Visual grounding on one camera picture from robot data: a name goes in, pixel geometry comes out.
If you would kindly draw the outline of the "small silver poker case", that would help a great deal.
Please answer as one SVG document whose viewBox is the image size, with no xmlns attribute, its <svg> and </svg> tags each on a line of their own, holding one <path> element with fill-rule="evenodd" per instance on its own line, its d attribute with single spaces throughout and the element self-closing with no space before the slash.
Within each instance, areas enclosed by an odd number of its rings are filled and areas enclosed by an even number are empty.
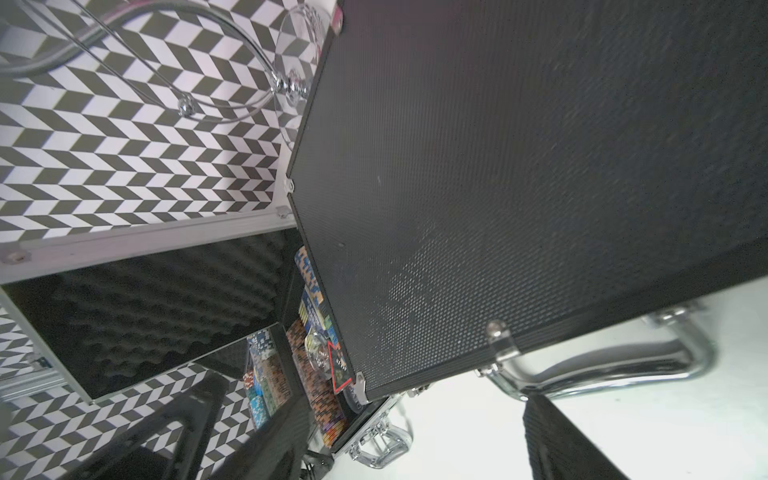
<svg viewBox="0 0 768 480">
<path fill-rule="evenodd" d="M 343 456 L 382 469 L 411 449 L 389 419 L 400 395 L 355 387 L 319 262 L 292 222 L 257 213 L 236 233 L 217 220 L 11 242 L 1 261 L 3 311 L 68 387 L 2 398 L 7 479 L 65 479 L 209 373 L 229 388 L 194 479 L 210 479 L 300 396 L 311 427 L 299 479 L 324 477 Z M 328 341 L 355 375 L 339 394 Z M 180 434 L 169 424 L 146 446 L 170 457 Z"/>
</svg>

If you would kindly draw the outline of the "black carbon poker case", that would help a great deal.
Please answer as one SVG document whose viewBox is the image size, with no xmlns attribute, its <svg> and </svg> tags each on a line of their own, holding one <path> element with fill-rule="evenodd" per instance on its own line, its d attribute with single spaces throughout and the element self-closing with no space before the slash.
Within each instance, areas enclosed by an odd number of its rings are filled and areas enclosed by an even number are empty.
<svg viewBox="0 0 768 480">
<path fill-rule="evenodd" d="M 763 1 L 345 1 L 288 176 L 368 398 L 767 273 Z"/>
</svg>

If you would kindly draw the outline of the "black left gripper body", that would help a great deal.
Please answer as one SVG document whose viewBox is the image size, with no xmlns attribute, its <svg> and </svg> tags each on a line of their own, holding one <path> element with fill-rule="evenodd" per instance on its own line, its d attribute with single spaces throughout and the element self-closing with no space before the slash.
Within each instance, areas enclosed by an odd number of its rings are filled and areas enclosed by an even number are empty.
<svg viewBox="0 0 768 480">
<path fill-rule="evenodd" d="M 194 479 L 200 470 L 229 382 L 209 373 L 139 423 L 66 473 L 65 479 Z M 146 446 L 167 425 L 178 423 L 181 434 L 173 455 Z"/>
</svg>

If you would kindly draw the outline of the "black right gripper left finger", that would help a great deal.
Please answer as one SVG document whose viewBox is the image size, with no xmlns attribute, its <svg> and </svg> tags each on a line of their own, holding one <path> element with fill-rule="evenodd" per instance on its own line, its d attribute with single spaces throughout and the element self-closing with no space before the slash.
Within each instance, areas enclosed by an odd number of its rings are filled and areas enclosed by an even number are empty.
<svg viewBox="0 0 768 480">
<path fill-rule="evenodd" d="M 299 479 L 310 432 L 305 396 L 292 398 L 225 462 L 210 479 Z"/>
</svg>

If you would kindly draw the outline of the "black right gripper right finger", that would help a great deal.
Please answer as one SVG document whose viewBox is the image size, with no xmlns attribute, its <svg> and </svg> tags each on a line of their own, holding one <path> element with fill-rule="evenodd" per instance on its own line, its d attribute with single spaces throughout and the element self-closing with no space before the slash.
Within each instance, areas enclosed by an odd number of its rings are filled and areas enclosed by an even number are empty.
<svg viewBox="0 0 768 480">
<path fill-rule="evenodd" d="M 523 424 L 534 479 L 627 479 L 546 396 L 528 397 Z"/>
</svg>

